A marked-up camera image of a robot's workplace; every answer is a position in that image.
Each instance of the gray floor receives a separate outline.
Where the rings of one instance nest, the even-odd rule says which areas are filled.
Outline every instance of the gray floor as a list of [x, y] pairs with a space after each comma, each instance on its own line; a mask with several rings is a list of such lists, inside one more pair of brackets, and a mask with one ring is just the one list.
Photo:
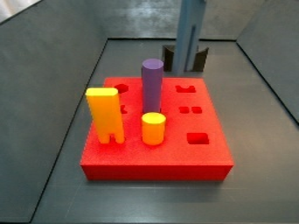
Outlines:
[[[172, 41], [109, 41], [91, 85], [109, 76], [141, 76]], [[234, 42], [210, 47], [202, 74], [236, 167], [225, 182], [89, 182], [81, 153], [90, 129], [83, 101], [34, 222], [298, 222], [299, 132]]]

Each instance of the red foam block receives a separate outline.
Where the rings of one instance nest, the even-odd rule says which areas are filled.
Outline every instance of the red foam block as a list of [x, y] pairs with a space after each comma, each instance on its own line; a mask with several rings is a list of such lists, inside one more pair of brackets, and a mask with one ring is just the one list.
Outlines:
[[91, 124], [81, 166], [89, 180], [224, 180], [234, 166], [204, 79], [165, 78], [165, 141], [142, 141], [142, 79], [109, 78], [122, 88], [126, 142], [102, 144]]

